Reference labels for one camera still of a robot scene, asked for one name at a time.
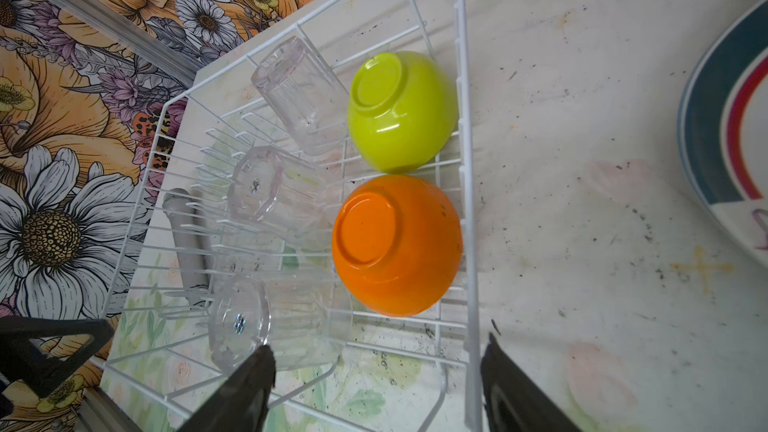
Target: lime green bowl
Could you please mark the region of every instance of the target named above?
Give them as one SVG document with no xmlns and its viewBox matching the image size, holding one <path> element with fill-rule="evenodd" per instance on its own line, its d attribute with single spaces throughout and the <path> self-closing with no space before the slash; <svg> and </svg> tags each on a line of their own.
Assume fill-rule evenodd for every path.
<svg viewBox="0 0 768 432">
<path fill-rule="evenodd" d="M 421 53 L 379 53 L 352 80 L 347 118 L 372 168 L 410 172 L 440 152 L 456 128 L 456 87 Z"/>
</svg>

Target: glass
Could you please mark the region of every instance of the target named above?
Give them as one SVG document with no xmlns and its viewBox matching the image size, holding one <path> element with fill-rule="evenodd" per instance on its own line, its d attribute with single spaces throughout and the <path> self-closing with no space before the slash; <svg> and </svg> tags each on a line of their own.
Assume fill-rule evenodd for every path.
<svg viewBox="0 0 768 432">
<path fill-rule="evenodd" d="M 321 169 L 274 146 L 260 146 L 237 163 L 232 180 L 227 193 L 232 219 L 315 250 L 330 246 L 328 181 Z"/>
<path fill-rule="evenodd" d="M 350 338 L 350 293 L 329 271 L 230 277 L 215 297 L 208 341 L 227 373 L 262 344 L 272 347 L 278 370 L 328 364 Z"/>
<path fill-rule="evenodd" d="M 301 38 L 279 44 L 251 81 L 308 156 L 328 152 L 346 138 L 350 94 Z"/>
</svg>

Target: white table surface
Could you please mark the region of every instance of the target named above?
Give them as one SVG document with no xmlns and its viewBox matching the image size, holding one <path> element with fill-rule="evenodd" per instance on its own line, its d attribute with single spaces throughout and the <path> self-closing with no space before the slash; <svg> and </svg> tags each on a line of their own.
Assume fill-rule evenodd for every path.
<svg viewBox="0 0 768 432">
<path fill-rule="evenodd" d="M 467 0 L 482 336 L 585 430 L 768 419 L 768 272 L 698 203 L 676 123 L 757 1 Z"/>
</svg>

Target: yellow cross mark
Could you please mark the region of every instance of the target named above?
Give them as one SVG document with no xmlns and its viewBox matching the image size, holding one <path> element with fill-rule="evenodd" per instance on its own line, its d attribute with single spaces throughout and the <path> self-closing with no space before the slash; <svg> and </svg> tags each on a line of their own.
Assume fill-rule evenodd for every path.
<svg viewBox="0 0 768 432">
<path fill-rule="evenodd" d="M 704 250 L 704 247 L 701 245 L 697 245 L 696 249 L 694 249 L 694 256 L 696 257 L 696 263 L 694 264 L 670 264 L 672 269 L 683 272 L 683 271 L 696 271 L 701 276 L 701 281 L 704 284 L 704 294 L 705 295 L 712 295 L 712 291 L 710 290 L 710 282 L 709 278 L 707 277 L 707 274 L 711 272 L 715 272 L 716 270 L 721 270 L 722 272 L 726 274 L 730 274 L 735 270 L 735 267 L 733 264 L 714 264 L 714 265 L 708 265 L 704 263 L 704 256 L 706 254 L 706 250 Z"/>
</svg>

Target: white daisy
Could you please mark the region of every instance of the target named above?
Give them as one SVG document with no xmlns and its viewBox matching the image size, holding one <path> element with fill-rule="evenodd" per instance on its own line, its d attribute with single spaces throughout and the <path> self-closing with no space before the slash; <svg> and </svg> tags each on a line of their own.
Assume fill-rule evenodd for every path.
<svg viewBox="0 0 768 432">
<path fill-rule="evenodd" d="M 0 26 L 36 34 L 31 0 L 0 0 Z"/>
<path fill-rule="evenodd" d="M 104 175 L 95 162 L 78 190 L 79 171 L 71 149 L 51 158 L 35 146 L 24 166 L 24 197 L 0 184 L 0 300 L 16 294 L 25 317 L 97 318 L 109 299 L 139 187 L 130 177 Z M 65 198 L 72 200 L 64 205 Z M 135 258 L 127 256 L 116 292 L 126 292 L 135 269 Z"/>
<path fill-rule="evenodd" d="M 184 28 L 205 43 L 235 48 L 242 39 L 232 19 L 212 0 L 176 0 Z"/>
</svg>

